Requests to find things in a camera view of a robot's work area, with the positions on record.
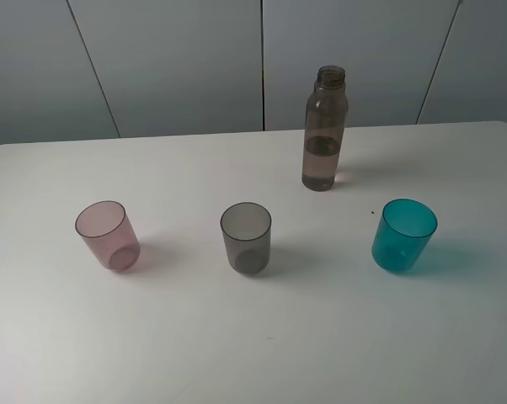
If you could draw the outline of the brown translucent plastic bottle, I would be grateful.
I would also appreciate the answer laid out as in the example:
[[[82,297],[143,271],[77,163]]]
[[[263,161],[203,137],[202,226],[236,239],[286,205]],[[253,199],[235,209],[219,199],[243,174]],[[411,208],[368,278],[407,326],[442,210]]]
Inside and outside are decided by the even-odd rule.
[[[349,112],[345,70],[322,66],[306,104],[302,183],[323,192],[334,185]]]

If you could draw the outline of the grey translucent plastic cup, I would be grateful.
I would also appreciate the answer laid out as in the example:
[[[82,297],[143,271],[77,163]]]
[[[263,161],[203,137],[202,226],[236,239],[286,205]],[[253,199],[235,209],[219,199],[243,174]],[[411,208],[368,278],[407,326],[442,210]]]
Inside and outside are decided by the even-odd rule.
[[[272,217],[254,202],[228,207],[220,219],[220,228],[230,266],[239,274],[254,276],[270,261]]]

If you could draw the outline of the pink translucent plastic cup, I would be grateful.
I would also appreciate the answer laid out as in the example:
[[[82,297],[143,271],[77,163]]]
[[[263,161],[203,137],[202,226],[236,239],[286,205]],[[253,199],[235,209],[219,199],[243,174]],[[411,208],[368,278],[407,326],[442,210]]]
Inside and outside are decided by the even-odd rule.
[[[113,200],[96,202],[80,212],[75,230],[106,269],[116,273],[132,268],[141,253],[125,207]]]

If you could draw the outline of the teal translucent plastic cup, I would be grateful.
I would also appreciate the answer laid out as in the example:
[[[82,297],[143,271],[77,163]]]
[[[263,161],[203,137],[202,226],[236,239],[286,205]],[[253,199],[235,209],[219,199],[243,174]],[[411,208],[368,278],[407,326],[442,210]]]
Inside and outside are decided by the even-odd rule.
[[[438,227],[435,213],[413,199],[394,199],[382,209],[371,255],[392,273],[409,271]]]

